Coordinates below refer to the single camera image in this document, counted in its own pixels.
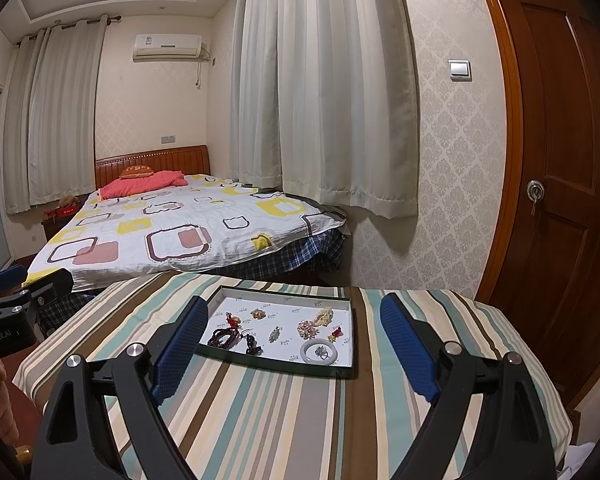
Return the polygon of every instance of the white curtain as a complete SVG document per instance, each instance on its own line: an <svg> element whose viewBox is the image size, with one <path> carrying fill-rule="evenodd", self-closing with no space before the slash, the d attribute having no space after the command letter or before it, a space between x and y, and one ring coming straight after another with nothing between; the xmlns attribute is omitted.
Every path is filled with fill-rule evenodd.
<svg viewBox="0 0 600 480"><path fill-rule="evenodd" d="M237 0L231 88L232 178L282 183L277 89L278 0Z"/></svg>
<svg viewBox="0 0 600 480"><path fill-rule="evenodd" d="M20 42L7 92L2 149L4 206L9 214L30 209L27 175L29 99L45 31Z"/></svg>
<svg viewBox="0 0 600 480"><path fill-rule="evenodd" d="M234 178L275 186L282 174L285 192L320 203L417 215L418 103L402 0L246 0L244 16L240 8L238 0Z"/></svg>
<svg viewBox="0 0 600 480"><path fill-rule="evenodd" d="M283 189L417 215L418 110L402 0L280 0Z"/></svg>
<svg viewBox="0 0 600 480"><path fill-rule="evenodd" d="M29 111L29 203L95 190L93 121L107 17L48 30Z"/></svg>

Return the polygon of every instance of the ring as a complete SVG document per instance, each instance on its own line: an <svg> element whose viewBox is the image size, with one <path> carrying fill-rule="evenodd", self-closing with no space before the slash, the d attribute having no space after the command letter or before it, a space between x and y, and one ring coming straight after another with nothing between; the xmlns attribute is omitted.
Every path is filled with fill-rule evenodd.
<svg viewBox="0 0 600 480"><path fill-rule="evenodd" d="M306 354L306 351L309 349L310 346L314 345L325 345L331 350L330 357L326 359L311 359ZM309 341L305 341L304 343L302 343L302 346L300 347L300 357L302 358L302 361L309 365L329 366L336 362L336 359L338 358L338 351L336 350L336 347L326 339L309 339Z"/></svg>

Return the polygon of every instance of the wooden door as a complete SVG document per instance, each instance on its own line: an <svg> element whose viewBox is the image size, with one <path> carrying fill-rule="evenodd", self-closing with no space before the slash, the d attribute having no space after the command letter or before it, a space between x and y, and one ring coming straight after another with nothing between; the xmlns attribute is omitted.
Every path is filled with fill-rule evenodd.
<svg viewBox="0 0 600 480"><path fill-rule="evenodd" d="M572 408L600 374L600 35L576 0L499 0L522 88L523 160L493 293ZM526 185L544 200L532 215Z"/></svg>

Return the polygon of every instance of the tray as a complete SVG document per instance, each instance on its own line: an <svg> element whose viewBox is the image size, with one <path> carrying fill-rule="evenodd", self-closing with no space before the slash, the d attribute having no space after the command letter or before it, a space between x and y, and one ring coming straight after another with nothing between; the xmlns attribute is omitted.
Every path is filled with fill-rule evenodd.
<svg viewBox="0 0 600 480"><path fill-rule="evenodd" d="M354 376L354 333L352 309L347 298L305 296L222 286L207 300L209 322L196 353L206 357L242 364L254 368L264 368L277 372L302 374L319 377L351 378ZM333 310L333 319L327 327L316 326L315 338L327 339L340 327L343 334L333 342L338 355L333 364L308 364L302 360L301 348L307 341L298 333L298 324L304 320L314 320L324 308ZM255 319L251 312L263 310L266 317ZM251 334L257 345L262 347L258 356L246 354L247 341L240 339L232 348L221 349L207 344L217 328L227 328L226 313L240 318L243 334ZM275 327L280 327L280 336L270 342L269 336ZM310 345L306 354L318 359L315 350L323 346L328 360L331 348L320 343Z"/></svg>

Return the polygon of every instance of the brooch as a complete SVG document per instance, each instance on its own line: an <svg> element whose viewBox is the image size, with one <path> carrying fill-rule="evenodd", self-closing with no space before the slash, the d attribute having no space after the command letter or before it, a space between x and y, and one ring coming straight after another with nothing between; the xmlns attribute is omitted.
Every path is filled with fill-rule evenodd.
<svg viewBox="0 0 600 480"><path fill-rule="evenodd" d="M264 317L267 317L267 313L259 308L252 310L251 315L253 316L253 319L263 319Z"/></svg>
<svg viewBox="0 0 600 480"><path fill-rule="evenodd" d="M314 324L316 326L328 326L333 319L333 310L330 306L322 309L315 317Z"/></svg>
<svg viewBox="0 0 600 480"><path fill-rule="evenodd" d="M331 341L332 343L336 341L337 337L340 337L342 334L342 330L340 329L340 327L337 327L336 330L334 330L333 332L331 332L331 335L328 336L328 340Z"/></svg>
<svg viewBox="0 0 600 480"><path fill-rule="evenodd" d="M271 331L271 334L269 334L269 342L270 343L273 343L276 339L278 339L280 337L280 330L281 330L281 328L279 326L277 326Z"/></svg>
<svg viewBox="0 0 600 480"><path fill-rule="evenodd" d="M302 339L314 338L318 331L313 321L301 321L298 323L298 333Z"/></svg>

